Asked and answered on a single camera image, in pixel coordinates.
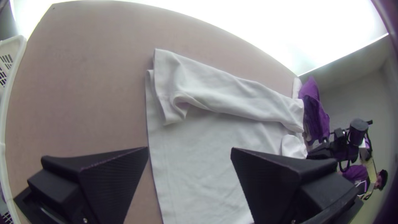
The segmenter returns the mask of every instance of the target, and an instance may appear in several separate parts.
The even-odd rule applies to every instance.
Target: person
[[[353,183],[358,189],[358,196],[366,193],[367,187],[370,184],[368,171],[364,165],[350,166],[346,172],[338,171],[344,178]],[[374,184],[374,189],[383,190],[387,183],[388,172],[386,170],[381,170],[377,173],[377,181]]]

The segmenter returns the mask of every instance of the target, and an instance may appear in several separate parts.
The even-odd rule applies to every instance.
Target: purple shirt
[[[357,185],[368,178],[368,171],[364,165],[350,166],[347,172],[343,173],[343,177]]]

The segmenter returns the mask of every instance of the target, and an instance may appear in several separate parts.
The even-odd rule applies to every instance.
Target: bright light
[[[61,0],[14,0],[29,38],[48,7]],[[370,0],[132,0],[220,27],[300,75],[350,54],[387,33]]]

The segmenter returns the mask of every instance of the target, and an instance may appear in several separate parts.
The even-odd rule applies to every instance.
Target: wall
[[[354,118],[372,119],[369,136],[374,149],[374,160],[378,170],[385,169],[394,176],[396,167],[395,108],[391,92],[387,88],[386,76],[381,71],[372,72],[360,79],[327,90],[321,94],[325,111],[330,116],[330,129],[348,127]],[[376,190],[359,211],[353,224],[372,223],[375,219],[384,194],[389,191],[392,181],[381,192]]]
[[[18,35],[14,17],[12,16],[10,2],[6,2],[0,12],[0,40],[5,40]]]

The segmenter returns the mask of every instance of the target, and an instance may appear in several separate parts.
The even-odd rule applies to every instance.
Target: plastic basket
[[[26,38],[15,36],[0,41],[0,90],[3,90],[0,103],[0,183],[9,213],[14,224],[20,224],[8,182],[7,164],[5,161],[5,126],[10,93],[15,74],[26,49]]]

